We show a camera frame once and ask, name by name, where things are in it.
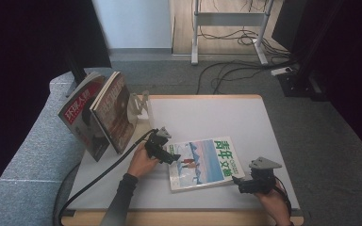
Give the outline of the black curtain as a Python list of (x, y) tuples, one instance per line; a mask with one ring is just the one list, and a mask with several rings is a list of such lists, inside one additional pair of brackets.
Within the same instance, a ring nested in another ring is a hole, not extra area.
[(0, 176), (70, 72), (65, 45), (83, 69), (109, 66), (92, 0), (0, 0)]
[(326, 0), (327, 17), (309, 80), (362, 140), (362, 0)]

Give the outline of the person's left hand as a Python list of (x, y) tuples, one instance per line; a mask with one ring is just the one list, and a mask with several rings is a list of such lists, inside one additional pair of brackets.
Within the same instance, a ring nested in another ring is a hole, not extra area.
[(135, 150), (127, 173), (135, 176), (136, 178), (141, 178), (148, 172), (152, 171), (158, 162), (159, 160), (157, 158), (151, 158), (148, 155), (147, 150), (145, 149), (145, 144), (142, 143), (139, 145), (137, 150)]

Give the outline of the white book green title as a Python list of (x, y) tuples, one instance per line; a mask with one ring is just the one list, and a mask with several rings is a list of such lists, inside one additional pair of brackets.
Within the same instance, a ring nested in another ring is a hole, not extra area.
[(171, 143), (166, 151), (180, 155), (169, 166), (172, 192), (229, 184), (245, 176), (231, 137)]

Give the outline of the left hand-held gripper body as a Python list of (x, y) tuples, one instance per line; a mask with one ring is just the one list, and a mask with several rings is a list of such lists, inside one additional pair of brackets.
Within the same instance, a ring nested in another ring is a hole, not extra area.
[(150, 157), (155, 157), (159, 161), (167, 158), (168, 152), (163, 149), (163, 146), (169, 141), (172, 136), (165, 127), (155, 129), (145, 143), (145, 149)]

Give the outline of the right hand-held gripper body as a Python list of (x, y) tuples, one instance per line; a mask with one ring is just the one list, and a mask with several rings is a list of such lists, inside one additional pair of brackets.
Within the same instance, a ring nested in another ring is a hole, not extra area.
[(281, 168), (282, 165), (260, 156), (249, 167), (252, 180), (249, 182), (248, 192), (268, 194), (276, 184), (273, 170)]

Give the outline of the beige expandable book rack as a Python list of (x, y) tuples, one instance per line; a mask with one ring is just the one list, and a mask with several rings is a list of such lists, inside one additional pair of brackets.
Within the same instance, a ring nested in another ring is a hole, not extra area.
[(154, 116), (148, 90), (141, 95), (131, 93), (127, 107), (127, 117), (134, 126), (130, 144), (135, 143), (144, 133), (148, 132), (154, 123)]

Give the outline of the black stand with base plate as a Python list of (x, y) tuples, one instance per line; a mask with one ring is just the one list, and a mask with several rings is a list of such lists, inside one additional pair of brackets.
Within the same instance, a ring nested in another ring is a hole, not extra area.
[(309, 76), (324, 33), (326, 0), (284, 0), (272, 37), (296, 60), (297, 71), (278, 76), (286, 97), (314, 95)]
[(86, 77), (86, 73), (84, 69), (78, 64), (77, 60), (75, 59), (71, 49), (65, 45), (64, 46), (64, 56), (73, 77), (74, 81), (69, 87), (66, 96), (69, 97), (73, 91), (78, 87), (78, 85), (84, 80)]

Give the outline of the person's right hand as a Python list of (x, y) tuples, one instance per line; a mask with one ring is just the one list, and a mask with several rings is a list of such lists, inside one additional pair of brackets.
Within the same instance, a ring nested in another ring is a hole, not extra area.
[(278, 191), (273, 189), (268, 194), (255, 193), (255, 196), (276, 224), (290, 222), (288, 207), (285, 204), (283, 196)]

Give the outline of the white metal desk frame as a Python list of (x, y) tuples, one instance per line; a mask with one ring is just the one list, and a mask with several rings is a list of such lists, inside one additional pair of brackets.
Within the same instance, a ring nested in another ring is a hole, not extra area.
[(268, 60), (262, 50), (264, 33), (271, 16), (274, 0), (269, 0), (263, 12), (201, 12), (200, 0), (192, 0), (193, 3), (193, 35), (191, 45), (191, 64), (198, 64), (198, 28), (200, 26), (255, 26), (259, 27), (259, 33), (254, 39), (254, 48), (262, 65), (267, 65)]

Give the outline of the red orange cover magazine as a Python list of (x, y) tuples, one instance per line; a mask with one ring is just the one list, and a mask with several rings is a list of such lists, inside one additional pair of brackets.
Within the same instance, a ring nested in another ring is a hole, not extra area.
[(123, 153), (134, 133), (134, 126), (127, 117), (130, 92), (125, 84), (124, 75), (115, 79), (118, 94), (115, 98), (107, 97), (91, 112), (116, 153)]

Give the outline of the white power strip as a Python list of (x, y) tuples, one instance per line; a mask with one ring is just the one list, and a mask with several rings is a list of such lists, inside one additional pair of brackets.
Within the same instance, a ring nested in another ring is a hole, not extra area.
[(271, 70), (271, 75), (276, 76), (284, 73), (291, 73), (293, 70), (290, 67), (284, 67), (280, 69)]

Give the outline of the portrait cover magazine red banner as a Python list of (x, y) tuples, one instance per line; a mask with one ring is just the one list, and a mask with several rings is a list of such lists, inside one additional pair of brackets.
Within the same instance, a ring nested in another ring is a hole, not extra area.
[(105, 84), (106, 78), (90, 73), (71, 93), (58, 116), (84, 145), (95, 161), (99, 161), (109, 142), (90, 111), (91, 104)]

